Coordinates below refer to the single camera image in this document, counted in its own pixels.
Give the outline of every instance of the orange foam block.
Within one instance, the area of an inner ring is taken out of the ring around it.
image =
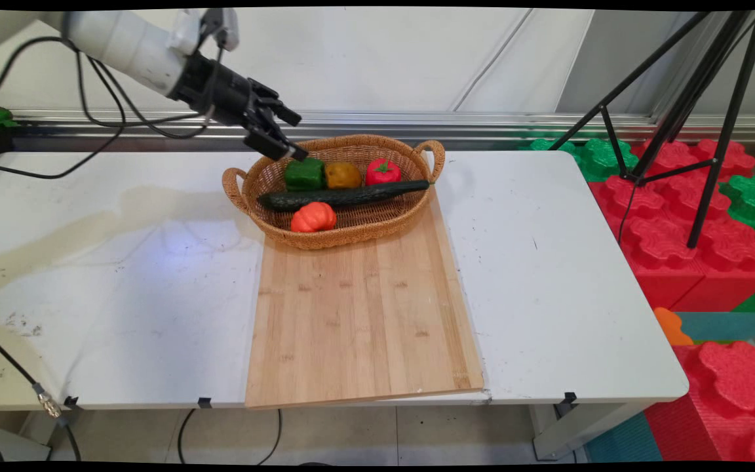
[[[662,307],[654,308],[654,316],[657,317],[660,328],[663,329],[663,334],[666,335],[666,340],[671,346],[693,346],[692,338],[684,334],[680,330],[683,320],[673,311],[669,311]]]

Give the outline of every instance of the white table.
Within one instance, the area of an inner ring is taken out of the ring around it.
[[[0,165],[57,173],[82,155],[6,153]],[[243,406],[263,233],[221,174],[255,159],[102,153],[61,180],[0,172],[2,346],[61,403]],[[486,389],[369,405],[551,405],[574,392],[581,406],[560,421],[536,412],[549,457],[686,394],[567,153],[449,152],[437,189]],[[0,356],[0,410],[37,408]]]

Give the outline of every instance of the toy vegetable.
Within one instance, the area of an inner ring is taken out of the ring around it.
[[[358,188],[363,179],[354,164],[332,162],[326,164],[326,182],[328,182],[330,189]]]
[[[333,229],[336,225],[336,213],[327,203],[311,201],[293,215],[290,231],[296,233],[315,233]]]
[[[324,162],[310,157],[302,162],[290,162],[284,170],[287,191],[320,190],[324,187],[323,167]]]
[[[401,182],[401,170],[389,159],[374,159],[366,168],[366,185]]]
[[[274,191],[258,197],[258,203],[276,212],[295,212],[311,201],[321,201],[332,207],[348,207],[383,201],[410,191],[422,191],[428,188],[427,180],[407,180],[341,190]]]

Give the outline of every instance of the robotic arm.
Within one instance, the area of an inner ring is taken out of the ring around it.
[[[200,53],[200,45],[208,36],[213,36],[222,50],[237,47],[237,15],[233,9],[208,9],[203,18],[197,10],[180,10],[172,32],[126,10],[42,12],[39,19],[87,56],[145,87],[183,101],[223,125],[242,126],[248,131],[243,142],[263,155],[276,161],[283,157],[302,161],[307,157],[306,150],[290,142],[275,122],[275,116],[291,126],[301,120],[279,100],[275,90]]]

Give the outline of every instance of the wooden cutting board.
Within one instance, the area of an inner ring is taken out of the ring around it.
[[[407,230],[328,250],[264,244],[246,407],[479,391],[438,198]]]

